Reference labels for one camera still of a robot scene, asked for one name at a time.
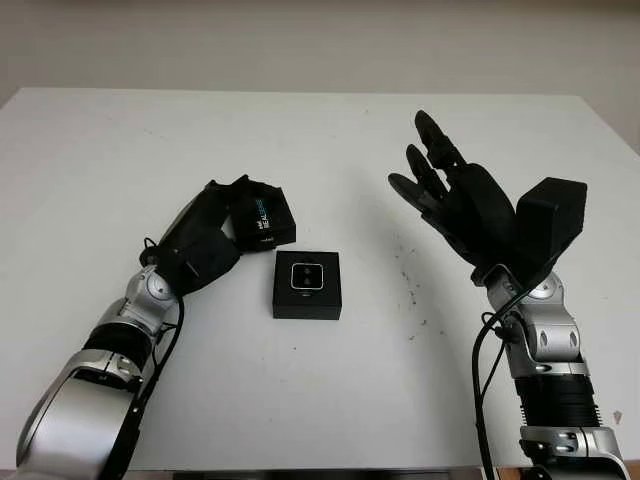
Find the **small black box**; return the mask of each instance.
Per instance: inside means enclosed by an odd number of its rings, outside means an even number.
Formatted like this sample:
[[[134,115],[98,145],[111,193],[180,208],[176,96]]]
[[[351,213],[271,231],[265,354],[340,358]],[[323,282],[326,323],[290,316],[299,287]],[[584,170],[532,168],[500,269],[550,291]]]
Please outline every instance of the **small black box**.
[[[338,320],[341,310],[337,252],[276,253],[274,318]]]
[[[296,222],[281,188],[244,196],[231,205],[236,245],[243,252],[270,250],[296,241]]]

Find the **silver robotic arm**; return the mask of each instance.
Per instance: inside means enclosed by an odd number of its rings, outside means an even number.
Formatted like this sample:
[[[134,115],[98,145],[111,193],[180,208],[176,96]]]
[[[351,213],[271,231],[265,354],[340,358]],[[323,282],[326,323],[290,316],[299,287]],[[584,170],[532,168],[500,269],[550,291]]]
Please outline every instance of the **silver robotic arm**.
[[[488,286],[496,310],[515,292],[507,273]],[[564,307],[558,276],[551,272],[502,323],[526,422],[520,445],[535,465],[529,478],[629,480],[613,430],[601,425],[580,332]]]
[[[246,176],[238,182],[250,185]],[[234,185],[210,182],[158,244],[145,239],[143,268],[129,280],[125,296],[107,308],[29,415],[14,478],[124,475],[147,401],[182,328],[183,297],[225,274],[240,257],[221,231]],[[177,322],[167,322],[176,306]]]
[[[546,178],[514,209],[493,177],[480,165],[467,163],[429,115],[418,112],[415,125],[427,158],[410,145],[406,154],[415,180],[392,173],[389,182],[475,267],[471,279],[487,289],[496,310],[472,351],[476,427],[486,478],[494,480],[494,472],[482,408],[486,387],[480,387],[478,362],[483,340],[494,330],[506,344],[521,399],[526,426],[520,445],[534,464],[527,477],[628,480],[614,433],[601,425],[580,333],[564,307],[564,287],[552,272],[582,231],[587,186]]]
[[[18,441],[17,478],[105,478],[112,452],[124,453],[118,442],[135,444],[144,393],[158,369],[152,352],[177,304],[155,270],[147,266],[131,278],[125,297],[107,309],[38,402]]]

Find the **white wall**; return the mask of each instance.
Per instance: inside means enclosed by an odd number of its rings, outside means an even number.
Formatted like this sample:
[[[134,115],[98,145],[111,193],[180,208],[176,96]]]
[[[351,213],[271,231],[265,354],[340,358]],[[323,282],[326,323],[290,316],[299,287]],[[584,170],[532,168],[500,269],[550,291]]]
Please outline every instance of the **white wall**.
[[[570,93],[640,151],[640,2],[3,0],[19,86]]]

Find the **square black device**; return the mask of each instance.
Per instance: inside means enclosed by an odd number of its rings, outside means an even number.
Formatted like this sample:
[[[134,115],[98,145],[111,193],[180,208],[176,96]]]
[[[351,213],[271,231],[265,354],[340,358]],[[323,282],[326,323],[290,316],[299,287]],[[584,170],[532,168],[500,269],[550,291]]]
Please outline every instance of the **square black device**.
[[[296,222],[281,188],[265,186],[260,192],[250,191],[234,202],[230,211],[236,246],[243,252],[296,241]]]
[[[341,310],[337,252],[276,253],[274,318],[338,320]]]

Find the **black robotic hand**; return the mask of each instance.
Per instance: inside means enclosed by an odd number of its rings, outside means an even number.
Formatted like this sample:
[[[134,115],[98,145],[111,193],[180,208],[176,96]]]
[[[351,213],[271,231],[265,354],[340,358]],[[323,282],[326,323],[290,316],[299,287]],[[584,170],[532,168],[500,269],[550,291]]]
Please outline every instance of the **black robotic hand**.
[[[523,288],[542,281],[582,231],[586,184],[546,178],[520,198],[514,211],[489,172],[467,163],[429,115],[419,111],[415,125],[428,161],[409,145],[407,159],[417,182],[392,173],[391,186],[475,267],[476,285],[485,285],[497,268],[508,270]]]

